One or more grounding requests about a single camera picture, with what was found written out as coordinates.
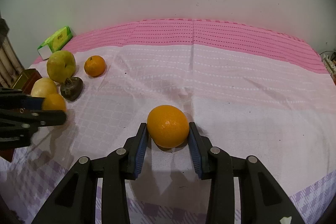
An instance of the purple checkered cloth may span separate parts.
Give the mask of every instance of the purple checkered cloth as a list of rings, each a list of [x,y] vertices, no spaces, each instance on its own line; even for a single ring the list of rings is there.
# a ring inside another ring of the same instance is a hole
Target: purple checkered cloth
[[[9,208],[30,224],[50,193],[67,170],[38,148],[15,150],[12,163],[0,160],[0,191]],[[336,193],[336,171],[315,184],[290,196],[305,223],[314,224]],[[127,199],[132,224],[171,223],[203,224],[206,214],[191,213],[139,200]],[[240,223],[240,211],[235,211],[235,223]],[[97,188],[96,223],[101,223],[101,187]]]

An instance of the silver bolt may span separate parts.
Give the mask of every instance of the silver bolt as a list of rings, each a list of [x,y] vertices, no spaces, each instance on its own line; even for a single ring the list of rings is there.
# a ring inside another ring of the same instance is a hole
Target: silver bolt
[[[210,152],[213,153],[213,154],[218,154],[221,150],[216,147],[216,146],[213,146],[210,148]]]
[[[81,158],[79,158],[79,163],[80,164],[85,164],[85,163],[87,163],[87,161],[88,161],[89,159],[87,158],[87,157],[81,157]]]
[[[125,154],[126,153],[126,149],[125,148],[118,148],[117,149],[117,154],[118,155],[123,155],[123,154]]]
[[[249,156],[248,160],[250,163],[255,164],[257,163],[258,159],[255,156]]]

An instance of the green tissue package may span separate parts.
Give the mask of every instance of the green tissue package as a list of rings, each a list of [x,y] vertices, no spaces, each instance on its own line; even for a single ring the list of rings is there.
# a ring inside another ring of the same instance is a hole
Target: green tissue package
[[[43,60],[47,60],[54,52],[61,50],[73,37],[69,26],[59,29],[51,37],[48,37],[38,48]]]

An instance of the orange fruit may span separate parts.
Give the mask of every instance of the orange fruit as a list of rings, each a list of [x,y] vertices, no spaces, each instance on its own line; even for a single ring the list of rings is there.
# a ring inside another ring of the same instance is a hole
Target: orange fruit
[[[42,102],[42,110],[67,110],[64,98],[58,93],[47,95]]]
[[[148,114],[147,130],[158,146],[173,148],[188,137],[189,124],[187,117],[177,107],[161,105]]]
[[[99,55],[91,56],[84,64],[84,70],[87,75],[97,77],[102,75],[106,69],[104,58]]]

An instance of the pink border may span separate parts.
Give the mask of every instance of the pink border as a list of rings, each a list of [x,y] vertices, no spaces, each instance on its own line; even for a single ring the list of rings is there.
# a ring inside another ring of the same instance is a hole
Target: pink border
[[[160,19],[130,22],[78,35],[63,49],[76,53],[105,46],[193,44],[264,56],[316,73],[328,73],[320,56],[302,39],[219,20]],[[41,61],[39,57],[34,64]]]

